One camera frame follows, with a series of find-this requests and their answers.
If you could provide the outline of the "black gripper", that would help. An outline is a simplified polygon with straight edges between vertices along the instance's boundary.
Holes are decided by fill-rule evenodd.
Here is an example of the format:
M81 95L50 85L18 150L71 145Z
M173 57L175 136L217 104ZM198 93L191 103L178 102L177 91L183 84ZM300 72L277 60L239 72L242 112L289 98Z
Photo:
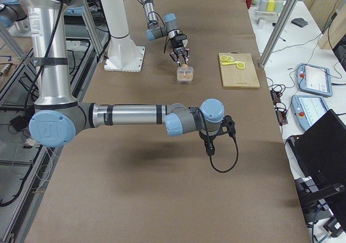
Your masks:
M217 136L221 136L225 134L228 134L234 140L234 142L236 142L235 122L233 121L230 115L226 115L223 118L220 124L220 127L217 131L215 132L208 131L208 135L206 134L206 132L203 133L203 130L199 131L199 136L204 141L204 146L205 146L207 155L214 155L215 153L215 147L213 144L214 139Z
M173 48L173 51L170 53L170 57L177 64L181 63L178 54L182 54L184 58L184 64L188 64L190 49L185 47L185 41L187 41L187 35L185 34L178 34L171 38L171 46Z

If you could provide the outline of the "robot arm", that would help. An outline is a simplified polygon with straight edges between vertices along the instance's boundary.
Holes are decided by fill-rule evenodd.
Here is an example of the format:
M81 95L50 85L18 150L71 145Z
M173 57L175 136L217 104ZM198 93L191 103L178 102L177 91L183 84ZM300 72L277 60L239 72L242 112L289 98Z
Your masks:
M88 11L83 0L19 0L28 11L34 52L34 67L37 70L32 84L38 82L38 99L34 102L35 113L29 121L33 139L43 146L57 148L71 142L83 130L101 125L119 124L164 124L170 136L198 131L204 141L206 154L215 153L213 140L228 134L236 142L235 123L225 115L224 105L215 98L209 98L199 107L185 107L182 104L98 104L82 102L74 96L66 48L65 12L77 15ZM189 49L186 39L178 28L174 14L164 16L163 26L156 25L153 15L153 0L140 0L148 18L148 38L169 36L173 51L170 56L179 64L182 57L186 64ZM145 47L137 46L130 37L123 0L101 0L105 19L109 27L110 47L105 70L140 72Z
M188 38L178 26L178 21L173 13L166 14L163 18L154 9L154 0L140 0L147 18L147 38L150 41L167 37L172 46L170 57L178 65L187 64L189 49L186 47Z

